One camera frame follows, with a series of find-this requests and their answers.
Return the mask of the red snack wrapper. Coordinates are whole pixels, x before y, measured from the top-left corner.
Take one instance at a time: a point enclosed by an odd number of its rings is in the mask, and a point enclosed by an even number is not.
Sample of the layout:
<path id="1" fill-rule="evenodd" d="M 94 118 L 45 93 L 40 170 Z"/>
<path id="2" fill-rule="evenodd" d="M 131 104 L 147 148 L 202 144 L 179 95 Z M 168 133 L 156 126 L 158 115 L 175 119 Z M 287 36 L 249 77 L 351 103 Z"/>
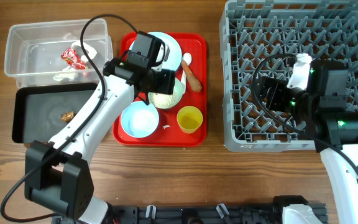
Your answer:
<path id="1" fill-rule="evenodd" d="M 88 68 L 85 62 L 78 56 L 76 50 L 71 47 L 61 54 L 61 58 L 75 70 L 86 70 Z"/>

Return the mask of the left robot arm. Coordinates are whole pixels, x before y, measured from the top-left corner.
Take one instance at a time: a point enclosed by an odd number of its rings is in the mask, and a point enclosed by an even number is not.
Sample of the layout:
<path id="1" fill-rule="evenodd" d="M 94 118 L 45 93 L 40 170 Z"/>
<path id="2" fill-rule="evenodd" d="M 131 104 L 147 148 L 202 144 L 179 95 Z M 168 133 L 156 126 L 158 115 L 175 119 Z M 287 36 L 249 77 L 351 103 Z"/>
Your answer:
<path id="1" fill-rule="evenodd" d="M 171 94 L 175 69 L 163 61 L 114 58 L 103 68 L 89 100 L 47 144 L 34 141 L 25 155 L 24 195 L 80 223 L 112 223 L 109 203 L 94 196 L 90 162 L 102 138 L 138 93 Z"/>

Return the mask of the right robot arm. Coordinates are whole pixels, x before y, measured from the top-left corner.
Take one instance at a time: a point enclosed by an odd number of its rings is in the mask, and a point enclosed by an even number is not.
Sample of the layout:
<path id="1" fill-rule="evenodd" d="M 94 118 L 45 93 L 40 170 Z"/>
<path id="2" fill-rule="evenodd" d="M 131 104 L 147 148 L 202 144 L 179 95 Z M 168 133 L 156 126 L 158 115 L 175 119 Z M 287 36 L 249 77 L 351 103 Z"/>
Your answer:
<path id="1" fill-rule="evenodd" d="M 302 61 L 295 57 L 289 82 L 258 76 L 271 60 L 261 61 L 250 90 L 265 114 L 288 113 L 305 122 L 304 131 L 277 123 L 312 140 L 328 173 L 338 218 L 358 223 L 358 112 L 347 110 L 348 68 L 332 60 Z"/>

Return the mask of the green bowl with rice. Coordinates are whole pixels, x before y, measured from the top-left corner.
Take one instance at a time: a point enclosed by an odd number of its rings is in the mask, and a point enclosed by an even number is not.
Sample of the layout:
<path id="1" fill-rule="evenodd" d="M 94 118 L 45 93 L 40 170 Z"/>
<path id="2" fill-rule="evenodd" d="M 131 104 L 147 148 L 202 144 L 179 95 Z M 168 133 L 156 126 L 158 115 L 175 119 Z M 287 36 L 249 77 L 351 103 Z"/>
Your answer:
<path id="1" fill-rule="evenodd" d="M 177 105 L 183 96 L 183 87 L 178 78 L 175 79 L 173 93 L 166 95 L 162 93 L 148 93 L 149 102 L 156 108 L 167 110 Z"/>

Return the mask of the yellow plastic cup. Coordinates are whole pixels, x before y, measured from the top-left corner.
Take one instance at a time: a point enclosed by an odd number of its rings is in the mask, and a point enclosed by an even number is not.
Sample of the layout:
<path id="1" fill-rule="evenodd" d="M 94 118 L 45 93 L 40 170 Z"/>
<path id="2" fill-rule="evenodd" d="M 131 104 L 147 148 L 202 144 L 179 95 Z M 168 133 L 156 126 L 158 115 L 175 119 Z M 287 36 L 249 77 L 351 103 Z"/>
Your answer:
<path id="1" fill-rule="evenodd" d="M 194 133 L 203 123 L 203 114 L 195 106 L 185 106 L 177 113 L 177 123 L 184 133 Z"/>

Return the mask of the white plastic spoon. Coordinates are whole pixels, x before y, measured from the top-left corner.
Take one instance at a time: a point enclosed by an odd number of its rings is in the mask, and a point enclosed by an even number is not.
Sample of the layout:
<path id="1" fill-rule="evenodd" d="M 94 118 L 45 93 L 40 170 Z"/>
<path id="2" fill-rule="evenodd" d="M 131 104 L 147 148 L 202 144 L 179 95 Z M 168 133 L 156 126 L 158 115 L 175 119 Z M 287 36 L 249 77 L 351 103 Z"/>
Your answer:
<path id="1" fill-rule="evenodd" d="M 189 64 L 192 61 L 192 56 L 190 53 L 184 53 L 184 55 L 182 56 L 182 60 L 186 63 L 187 66 L 189 66 Z M 182 75 L 181 75 L 181 85 L 183 88 L 183 94 L 185 94 L 186 92 L 186 73 L 185 70 L 182 71 Z"/>

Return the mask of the dark food scrap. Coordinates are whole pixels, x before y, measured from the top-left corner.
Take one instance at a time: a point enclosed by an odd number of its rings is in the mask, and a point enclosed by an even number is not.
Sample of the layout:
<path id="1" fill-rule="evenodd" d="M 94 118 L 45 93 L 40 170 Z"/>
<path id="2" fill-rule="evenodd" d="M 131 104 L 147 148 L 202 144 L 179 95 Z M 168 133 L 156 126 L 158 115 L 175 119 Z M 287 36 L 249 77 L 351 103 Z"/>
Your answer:
<path id="1" fill-rule="evenodd" d="M 74 111 L 71 111 L 69 113 L 64 113 L 61 115 L 61 120 L 65 123 L 69 123 L 73 118 L 75 117 Z"/>

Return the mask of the orange carrot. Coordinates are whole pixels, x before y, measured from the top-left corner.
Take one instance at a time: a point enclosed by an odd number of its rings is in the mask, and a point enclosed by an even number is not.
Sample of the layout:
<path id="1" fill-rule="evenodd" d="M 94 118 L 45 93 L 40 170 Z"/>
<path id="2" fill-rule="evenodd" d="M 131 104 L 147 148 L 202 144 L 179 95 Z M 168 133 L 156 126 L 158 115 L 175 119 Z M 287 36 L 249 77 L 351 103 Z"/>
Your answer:
<path id="1" fill-rule="evenodd" d="M 194 92 L 200 92 L 202 90 L 202 86 L 201 86 L 201 83 L 200 81 L 195 77 L 195 75 L 193 74 L 193 72 L 190 70 L 188 64 L 182 60 L 181 61 L 181 66 L 182 66 L 182 69 L 184 71 L 184 73 L 186 74 L 186 79 L 188 80 L 189 84 L 190 84 L 190 87 L 191 89 L 194 91 Z"/>

